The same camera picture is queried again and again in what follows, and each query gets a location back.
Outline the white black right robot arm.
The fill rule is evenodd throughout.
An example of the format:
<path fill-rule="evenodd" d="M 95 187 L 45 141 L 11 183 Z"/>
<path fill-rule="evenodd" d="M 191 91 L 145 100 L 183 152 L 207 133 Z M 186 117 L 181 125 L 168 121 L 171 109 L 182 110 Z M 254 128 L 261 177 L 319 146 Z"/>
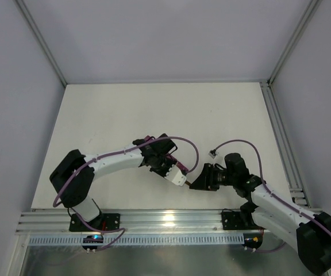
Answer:
<path fill-rule="evenodd" d="M 221 212 L 225 230 L 268 230 L 293 248 L 315 275 L 331 269 L 331 216 L 316 214 L 280 195 L 247 169 L 238 153 L 224 157 L 226 166 L 206 163 L 199 177 L 189 185 L 193 190 L 217 191 L 231 186 L 246 199 L 238 211 Z"/>

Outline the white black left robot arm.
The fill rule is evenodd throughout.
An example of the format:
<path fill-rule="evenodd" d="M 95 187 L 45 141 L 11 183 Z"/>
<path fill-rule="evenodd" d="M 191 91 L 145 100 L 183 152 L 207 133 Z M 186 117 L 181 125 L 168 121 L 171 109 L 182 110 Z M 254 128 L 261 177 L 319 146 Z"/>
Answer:
<path fill-rule="evenodd" d="M 149 167 L 167 181 L 183 186 L 186 176 L 171 155 L 176 144 L 163 134 L 158 139 L 147 136 L 134 140 L 124 148 L 106 154 L 85 155 L 70 151 L 49 177 L 57 196 L 53 207 L 63 205 L 73 210 L 71 231 L 83 227 L 105 230 L 105 215 L 89 196 L 91 185 L 98 178 L 128 168 Z"/>

